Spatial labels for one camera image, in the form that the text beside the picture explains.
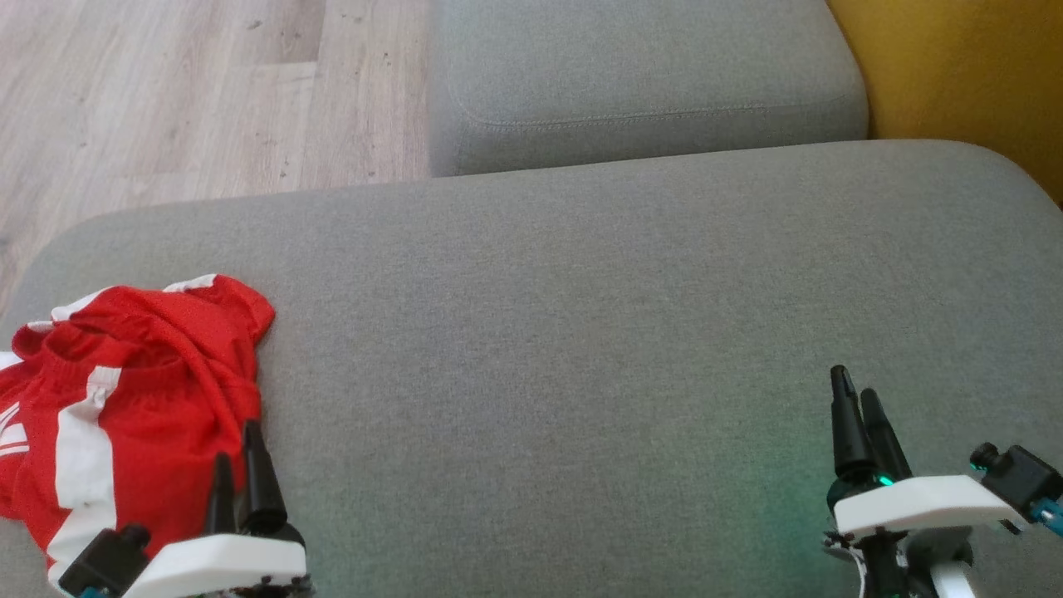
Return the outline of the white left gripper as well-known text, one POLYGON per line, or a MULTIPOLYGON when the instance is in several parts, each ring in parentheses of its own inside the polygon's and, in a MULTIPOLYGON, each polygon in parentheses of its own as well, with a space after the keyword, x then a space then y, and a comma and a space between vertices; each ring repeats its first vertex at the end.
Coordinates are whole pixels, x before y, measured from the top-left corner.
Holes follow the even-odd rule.
POLYGON ((246 486, 237 532, 231 459, 217 452, 206 534, 172 542, 137 576, 125 597, 311 597, 305 541, 287 507, 259 421, 242 431, 246 486))

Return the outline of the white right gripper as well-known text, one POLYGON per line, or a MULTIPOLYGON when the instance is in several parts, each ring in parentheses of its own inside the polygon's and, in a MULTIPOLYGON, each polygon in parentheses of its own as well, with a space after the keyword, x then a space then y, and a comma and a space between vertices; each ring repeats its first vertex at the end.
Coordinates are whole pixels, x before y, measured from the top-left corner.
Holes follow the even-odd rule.
POLYGON ((978 596, 971 579, 973 528, 1017 522, 1020 513, 963 474, 912 478, 877 391, 862 390, 859 404, 843 365, 831 368, 830 386, 836 477, 866 479, 876 458, 892 484, 839 500, 825 551, 850 557, 859 597, 978 596))

